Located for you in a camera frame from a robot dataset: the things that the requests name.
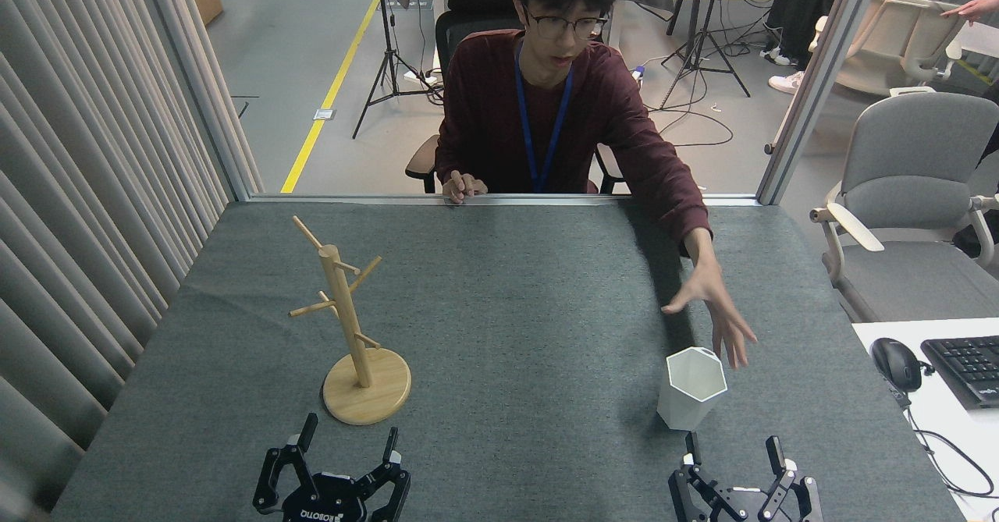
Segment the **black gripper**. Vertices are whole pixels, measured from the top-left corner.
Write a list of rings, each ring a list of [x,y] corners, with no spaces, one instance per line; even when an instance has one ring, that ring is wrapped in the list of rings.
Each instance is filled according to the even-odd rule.
[[[389,430],[379,467],[359,480],[321,472],[311,476],[304,454],[309,450],[318,425],[318,416],[309,413],[300,433],[290,444],[268,449],[254,490],[253,505],[261,514],[277,512],[279,473],[286,465],[295,469],[300,486],[283,502],[283,521],[365,521],[365,500],[386,485],[393,484],[385,506],[371,512],[370,521],[397,521],[409,494],[411,477],[402,468],[402,455],[396,451],[397,427]]]
[[[695,431],[685,436],[686,454],[681,468],[674,470],[668,486],[677,521],[778,521],[792,520],[784,511],[784,502],[795,494],[798,515],[796,521],[824,521],[817,480],[803,474],[791,459],[784,455],[784,447],[776,435],[765,441],[770,467],[775,475],[770,489],[714,488],[716,483],[706,483],[700,476],[702,458]],[[695,506],[691,497],[695,491],[709,507],[704,512]]]

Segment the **bystander person's hand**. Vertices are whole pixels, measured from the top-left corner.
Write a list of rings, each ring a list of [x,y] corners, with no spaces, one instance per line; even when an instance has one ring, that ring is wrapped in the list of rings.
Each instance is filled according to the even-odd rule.
[[[997,9],[997,0],[971,0],[959,7],[942,12],[941,16],[946,18],[953,15],[964,17],[968,24],[972,26],[975,21],[981,20],[986,13]]]

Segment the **seated person's right hand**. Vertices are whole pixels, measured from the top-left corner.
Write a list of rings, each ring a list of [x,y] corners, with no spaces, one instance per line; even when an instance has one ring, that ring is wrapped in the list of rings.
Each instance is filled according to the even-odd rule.
[[[442,184],[443,195],[453,204],[464,204],[465,199],[489,192],[485,182],[471,174],[452,170],[447,181]]]

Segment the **seated person's left hand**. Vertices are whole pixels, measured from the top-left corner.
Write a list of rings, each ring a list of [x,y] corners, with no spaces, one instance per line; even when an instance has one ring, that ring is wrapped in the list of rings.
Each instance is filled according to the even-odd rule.
[[[729,365],[734,369],[746,366],[746,343],[756,342],[756,334],[736,308],[722,279],[720,263],[711,252],[692,251],[690,258],[695,268],[661,312],[677,314],[688,303],[704,302],[711,318],[713,352],[717,356],[727,355]]]

